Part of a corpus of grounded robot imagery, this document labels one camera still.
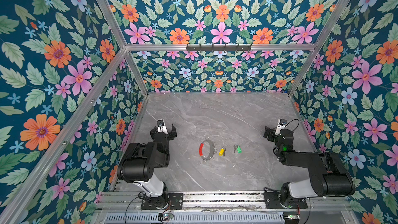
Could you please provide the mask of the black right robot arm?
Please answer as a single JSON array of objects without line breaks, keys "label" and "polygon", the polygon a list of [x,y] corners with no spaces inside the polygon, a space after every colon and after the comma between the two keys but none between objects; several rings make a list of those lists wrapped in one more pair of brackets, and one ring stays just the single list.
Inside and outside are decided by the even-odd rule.
[{"label": "black right robot arm", "polygon": [[275,201],[284,207],[306,207],[306,198],[352,196],[356,187],[352,176],[334,152],[299,152],[293,147],[293,131],[265,127],[264,137],[275,144],[273,154],[284,166],[304,168],[308,179],[284,183]]}]

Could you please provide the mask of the black wall hook rack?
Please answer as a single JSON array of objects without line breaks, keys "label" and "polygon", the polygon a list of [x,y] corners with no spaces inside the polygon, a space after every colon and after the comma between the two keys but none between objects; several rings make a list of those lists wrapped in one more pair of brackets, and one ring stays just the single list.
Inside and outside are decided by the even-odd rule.
[{"label": "black wall hook rack", "polygon": [[186,51],[226,51],[226,52],[236,52],[236,51],[250,51],[252,45],[241,45],[241,44],[195,44],[186,45]]}]

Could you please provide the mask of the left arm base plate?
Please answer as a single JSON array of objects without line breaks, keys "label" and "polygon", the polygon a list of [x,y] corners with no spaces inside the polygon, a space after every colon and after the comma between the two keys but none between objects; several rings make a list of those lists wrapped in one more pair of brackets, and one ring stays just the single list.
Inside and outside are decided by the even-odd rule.
[{"label": "left arm base plate", "polygon": [[183,193],[167,193],[159,197],[144,197],[141,210],[181,210],[184,200]]}]

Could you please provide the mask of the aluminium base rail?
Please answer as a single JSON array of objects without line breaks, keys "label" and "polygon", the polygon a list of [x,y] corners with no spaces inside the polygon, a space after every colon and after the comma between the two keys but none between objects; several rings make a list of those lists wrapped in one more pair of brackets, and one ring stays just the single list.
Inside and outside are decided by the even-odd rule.
[{"label": "aluminium base rail", "polygon": [[[244,208],[255,210],[277,210],[267,209],[263,193],[264,190],[256,191],[183,191],[184,200],[181,210],[199,209],[232,209]],[[320,197],[306,198],[308,209],[292,208],[292,210],[311,211],[351,211],[350,202],[345,198]],[[113,191],[103,193],[98,209],[122,209],[133,207],[141,209],[142,200],[138,198],[137,192]]]}]

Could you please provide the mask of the silver keyring with red grip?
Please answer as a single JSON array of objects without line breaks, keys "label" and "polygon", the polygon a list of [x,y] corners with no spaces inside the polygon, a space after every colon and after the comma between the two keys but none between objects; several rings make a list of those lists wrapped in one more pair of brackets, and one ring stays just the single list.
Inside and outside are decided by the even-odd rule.
[{"label": "silver keyring with red grip", "polygon": [[211,160],[217,153],[217,145],[210,139],[206,139],[200,143],[199,156],[203,162]]}]

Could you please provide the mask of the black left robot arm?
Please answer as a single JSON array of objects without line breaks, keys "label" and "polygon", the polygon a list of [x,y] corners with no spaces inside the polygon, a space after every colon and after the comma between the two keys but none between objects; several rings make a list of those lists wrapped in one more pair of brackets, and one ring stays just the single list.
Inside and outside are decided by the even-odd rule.
[{"label": "black left robot arm", "polygon": [[136,185],[141,190],[138,198],[143,204],[164,209],[170,204],[169,193],[166,183],[158,179],[154,169],[168,167],[170,141],[177,137],[177,130],[174,125],[168,130],[164,121],[158,120],[150,131],[150,137],[152,141],[147,144],[128,145],[119,163],[117,178]]}]

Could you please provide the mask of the aluminium frame bars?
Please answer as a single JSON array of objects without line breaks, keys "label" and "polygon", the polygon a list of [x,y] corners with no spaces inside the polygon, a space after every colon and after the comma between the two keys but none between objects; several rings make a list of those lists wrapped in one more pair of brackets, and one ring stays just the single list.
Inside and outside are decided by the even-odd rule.
[{"label": "aluminium frame bars", "polygon": [[342,0],[1,0],[1,210],[95,87],[21,223],[81,222],[148,92],[287,92],[308,56],[155,45],[316,45]]}]

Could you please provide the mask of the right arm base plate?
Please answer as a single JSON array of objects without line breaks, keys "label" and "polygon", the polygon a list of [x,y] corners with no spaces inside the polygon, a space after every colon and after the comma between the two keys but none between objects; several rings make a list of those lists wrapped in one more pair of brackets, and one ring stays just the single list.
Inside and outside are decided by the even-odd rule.
[{"label": "right arm base plate", "polygon": [[305,198],[292,198],[284,199],[279,193],[276,192],[264,192],[264,202],[267,209],[279,209],[279,208],[299,208],[308,209]]}]

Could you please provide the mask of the yellow key tag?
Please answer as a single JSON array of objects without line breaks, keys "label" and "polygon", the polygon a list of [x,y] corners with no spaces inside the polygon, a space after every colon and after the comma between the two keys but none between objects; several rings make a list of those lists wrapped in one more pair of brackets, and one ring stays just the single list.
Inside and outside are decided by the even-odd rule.
[{"label": "yellow key tag", "polygon": [[225,155],[226,155],[226,148],[223,147],[223,148],[221,148],[220,151],[219,151],[219,156],[224,157]]}]

